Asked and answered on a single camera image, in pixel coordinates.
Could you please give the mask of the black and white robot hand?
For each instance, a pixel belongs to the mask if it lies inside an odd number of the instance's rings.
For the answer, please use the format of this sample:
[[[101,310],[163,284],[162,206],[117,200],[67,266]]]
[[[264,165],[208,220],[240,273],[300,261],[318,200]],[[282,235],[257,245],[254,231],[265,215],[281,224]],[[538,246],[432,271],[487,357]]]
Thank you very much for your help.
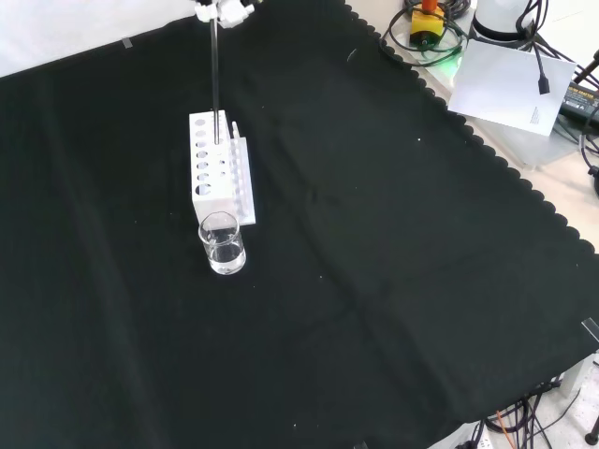
[[[215,22],[227,29],[244,22],[255,11],[255,4],[246,0],[197,0],[195,12],[201,22]]]

